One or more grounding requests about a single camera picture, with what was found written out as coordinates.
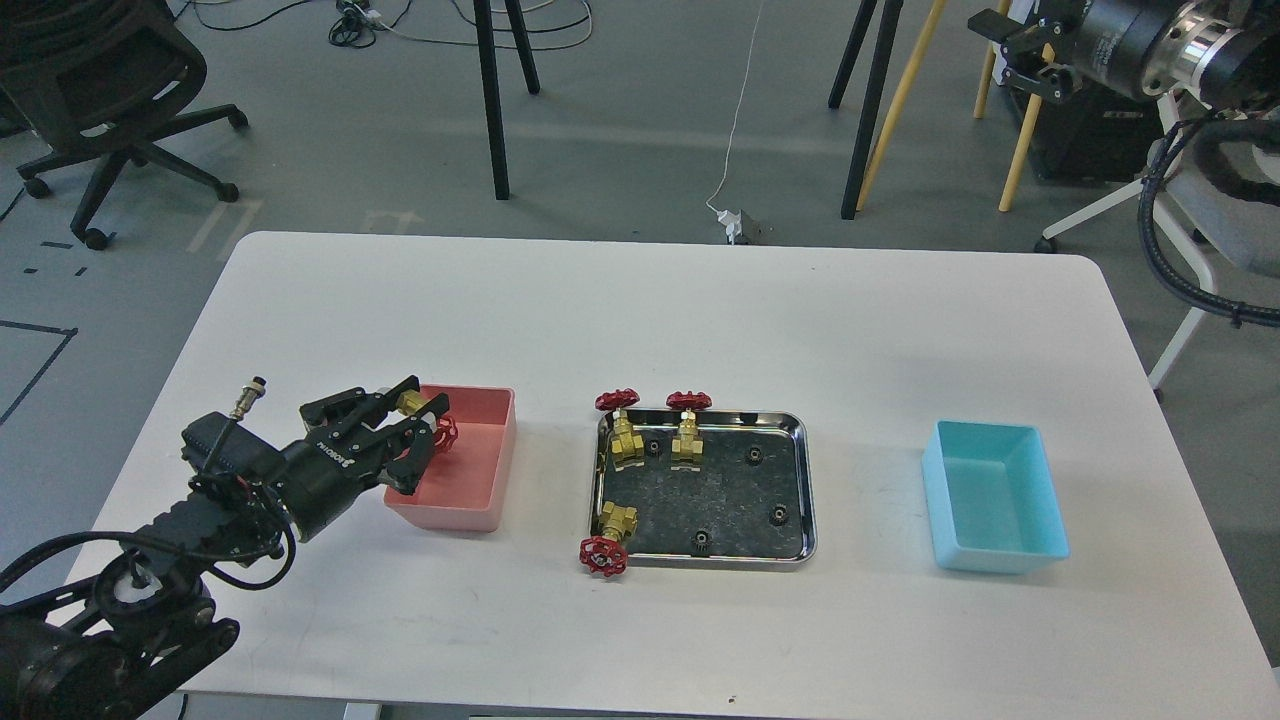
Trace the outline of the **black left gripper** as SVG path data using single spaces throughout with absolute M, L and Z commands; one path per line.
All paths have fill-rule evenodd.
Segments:
M 387 388 L 353 387 L 300 407 L 306 439 L 282 450 L 284 466 L 271 482 L 298 539 L 310 542 L 367 489 L 384 484 L 413 495 L 433 457 L 434 416 L 451 410 L 434 395 L 422 411 L 421 383 L 408 375 Z M 321 441 L 387 441 L 387 448 L 333 450 Z

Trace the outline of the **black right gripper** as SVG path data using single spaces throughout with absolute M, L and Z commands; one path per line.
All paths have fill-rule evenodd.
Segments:
M 1135 101 L 1192 88 L 1194 61 L 1183 56 L 1181 26 L 1196 1 L 1073 1 L 1019 22 L 984 9 L 966 27 L 993 42 L 1006 61 L 1005 85 L 1066 102 L 1085 82 Z

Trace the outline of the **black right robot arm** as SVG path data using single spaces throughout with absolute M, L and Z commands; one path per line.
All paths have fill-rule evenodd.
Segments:
M 1183 150 L 1221 193 L 1277 204 L 1277 186 L 1240 176 L 1222 146 L 1277 150 L 1277 10 L 1248 10 L 1231 23 L 1211 1 L 1043 1 L 1015 20 L 993 9 L 972 15 L 969 31 L 995 44 L 1007 85 L 1055 104 L 1097 83 L 1146 102 L 1184 88 L 1207 113 L 1178 120 L 1140 178 L 1138 232 L 1147 264 L 1174 296 L 1234 325 L 1277 325 L 1277 310 L 1225 299 L 1179 274 L 1155 233 L 1155 201 Z

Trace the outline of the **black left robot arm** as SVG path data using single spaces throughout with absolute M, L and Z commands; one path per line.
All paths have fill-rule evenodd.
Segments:
M 265 393 L 253 378 L 228 414 L 183 430 L 189 493 L 133 532 L 86 530 L 35 546 L 3 570 L 3 587 L 63 551 L 113 541 L 92 577 L 3 607 L 5 719 L 137 719 L 237 642 L 216 619 L 205 577 L 265 591 L 361 493 L 412 495 L 457 434 L 448 395 L 415 375 L 388 389 L 355 387 L 300 409 L 306 433 L 275 448 L 242 427 Z

